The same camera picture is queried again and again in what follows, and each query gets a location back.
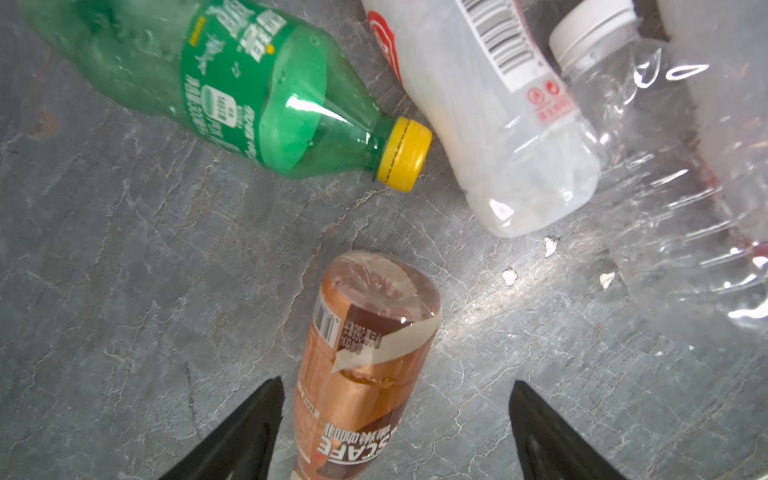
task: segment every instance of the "brown bottle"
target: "brown bottle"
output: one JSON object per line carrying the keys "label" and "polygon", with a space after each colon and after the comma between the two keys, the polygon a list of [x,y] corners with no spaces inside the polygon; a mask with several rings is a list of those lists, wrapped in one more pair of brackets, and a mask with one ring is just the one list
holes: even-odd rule
{"label": "brown bottle", "polygon": [[440,326],[418,270],[350,252],[326,271],[296,384],[292,478],[357,478],[397,430]]}

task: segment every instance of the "gray marble surface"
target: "gray marble surface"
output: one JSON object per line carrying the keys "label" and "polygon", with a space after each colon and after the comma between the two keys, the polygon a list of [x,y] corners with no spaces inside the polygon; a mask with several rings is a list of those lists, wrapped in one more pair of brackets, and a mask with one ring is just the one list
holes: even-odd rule
{"label": "gray marble surface", "polygon": [[[276,3],[328,29],[387,111],[423,120],[357,0]],[[524,2],[539,41],[574,4]],[[367,175],[284,180],[103,98],[12,0],[0,40],[0,478],[157,478],[277,375],[288,400],[271,478],[287,478],[310,306],[350,249],[417,266],[445,311],[366,478],[520,478],[515,379],[629,478],[768,468],[768,353],[655,334],[620,279],[601,286],[615,265],[591,207],[498,240],[439,142],[409,195]],[[561,238],[549,258],[547,235]]]}

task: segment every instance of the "white fragment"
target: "white fragment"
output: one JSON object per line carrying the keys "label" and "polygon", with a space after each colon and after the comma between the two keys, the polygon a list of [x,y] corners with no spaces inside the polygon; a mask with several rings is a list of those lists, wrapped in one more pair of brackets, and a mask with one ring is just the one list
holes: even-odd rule
{"label": "white fragment", "polygon": [[558,243],[560,239],[558,237],[544,237],[544,258],[549,258],[554,255],[554,251],[558,249]]}
{"label": "white fragment", "polygon": [[518,273],[514,268],[508,268],[502,272],[502,278],[504,279],[504,283],[506,283],[507,286],[512,286],[518,279]]}
{"label": "white fragment", "polygon": [[614,278],[616,278],[616,272],[602,273],[600,275],[600,284],[603,286],[603,290],[607,289],[611,285],[611,282],[614,281]]}

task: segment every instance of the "black pointed object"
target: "black pointed object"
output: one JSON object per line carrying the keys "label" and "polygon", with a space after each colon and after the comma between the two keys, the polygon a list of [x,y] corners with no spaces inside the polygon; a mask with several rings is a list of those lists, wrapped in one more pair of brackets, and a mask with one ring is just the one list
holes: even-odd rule
{"label": "black pointed object", "polygon": [[267,380],[160,480],[266,480],[284,399],[280,377]]}
{"label": "black pointed object", "polygon": [[515,382],[509,417],[525,480],[627,480],[526,382]]}

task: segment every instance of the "green bottle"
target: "green bottle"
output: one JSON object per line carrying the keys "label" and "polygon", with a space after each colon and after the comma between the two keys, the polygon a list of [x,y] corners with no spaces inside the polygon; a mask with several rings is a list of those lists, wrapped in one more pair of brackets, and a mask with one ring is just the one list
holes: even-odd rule
{"label": "green bottle", "polygon": [[367,170],[411,190],[432,133],[381,112],[330,35],[248,0],[20,0],[120,104],[285,177]]}

